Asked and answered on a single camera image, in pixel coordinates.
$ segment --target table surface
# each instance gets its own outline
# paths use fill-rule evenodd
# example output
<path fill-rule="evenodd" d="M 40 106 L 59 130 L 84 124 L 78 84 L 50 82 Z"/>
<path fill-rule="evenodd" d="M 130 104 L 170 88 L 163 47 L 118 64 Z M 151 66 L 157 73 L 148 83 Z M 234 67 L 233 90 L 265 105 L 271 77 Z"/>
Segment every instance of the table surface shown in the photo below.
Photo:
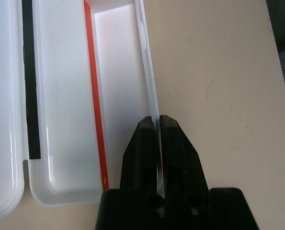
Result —
<path fill-rule="evenodd" d="M 260 229 L 285 229 L 285 84 L 266 1 L 145 0 L 145 10 L 160 113 L 179 122 L 210 188 L 240 188 Z M 25 176 L 0 230 L 94 229 L 98 206 L 42 207 Z"/>

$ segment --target dark object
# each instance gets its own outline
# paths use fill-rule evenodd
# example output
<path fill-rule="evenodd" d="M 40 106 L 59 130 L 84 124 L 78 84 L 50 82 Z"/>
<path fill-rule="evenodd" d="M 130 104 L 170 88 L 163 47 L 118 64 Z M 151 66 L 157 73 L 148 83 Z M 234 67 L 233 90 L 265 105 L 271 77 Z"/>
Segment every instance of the dark object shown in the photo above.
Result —
<path fill-rule="evenodd" d="M 120 189 L 104 191 L 97 230 L 258 230 L 237 188 L 208 190 L 199 156 L 177 121 L 160 117 L 165 199 L 157 194 L 157 134 L 146 117 L 124 153 Z"/>
<path fill-rule="evenodd" d="M 29 158 L 40 159 L 32 0 L 22 0 L 23 58 Z"/>

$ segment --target red stripe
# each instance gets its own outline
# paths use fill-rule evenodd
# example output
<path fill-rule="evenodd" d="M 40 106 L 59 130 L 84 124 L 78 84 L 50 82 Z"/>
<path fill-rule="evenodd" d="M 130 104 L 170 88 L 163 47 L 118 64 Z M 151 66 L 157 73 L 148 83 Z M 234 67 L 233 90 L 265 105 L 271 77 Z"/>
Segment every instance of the red stripe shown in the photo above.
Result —
<path fill-rule="evenodd" d="M 102 118 L 101 118 L 98 78 L 96 74 L 94 41 L 93 41 L 92 23 L 91 23 L 91 8 L 85 0 L 84 0 L 84 8 L 85 8 L 87 39 L 88 39 L 88 51 L 89 51 L 89 62 L 90 62 L 90 72 L 91 72 L 91 87 L 92 87 L 92 96 L 93 96 L 96 136 L 98 138 L 102 185 L 103 185 L 103 190 L 105 191 L 109 189 L 109 184 L 108 184 L 108 174 L 107 174 L 103 127 L 102 127 Z"/>

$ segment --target black stripe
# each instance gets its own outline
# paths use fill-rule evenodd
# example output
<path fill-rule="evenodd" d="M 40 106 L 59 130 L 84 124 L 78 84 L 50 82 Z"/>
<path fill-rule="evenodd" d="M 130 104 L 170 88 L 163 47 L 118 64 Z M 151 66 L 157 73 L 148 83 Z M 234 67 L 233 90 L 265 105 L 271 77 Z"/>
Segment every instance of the black stripe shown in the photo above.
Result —
<path fill-rule="evenodd" d="M 22 0 L 26 122 L 30 159 L 40 159 L 32 0 Z"/>

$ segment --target plastic box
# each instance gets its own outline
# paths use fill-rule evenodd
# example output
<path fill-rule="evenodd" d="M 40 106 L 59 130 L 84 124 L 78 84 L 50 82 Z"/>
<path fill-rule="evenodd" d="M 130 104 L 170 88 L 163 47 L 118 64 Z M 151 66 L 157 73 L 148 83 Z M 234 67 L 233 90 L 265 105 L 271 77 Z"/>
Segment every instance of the plastic box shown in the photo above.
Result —
<path fill-rule="evenodd" d="M 119 187 L 137 123 L 158 117 L 142 0 L 33 0 L 33 19 L 41 158 L 30 160 L 22 2 L 0 0 L 0 219 L 21 200 L 23 160 L 41 205 L 99 203 Z"/>

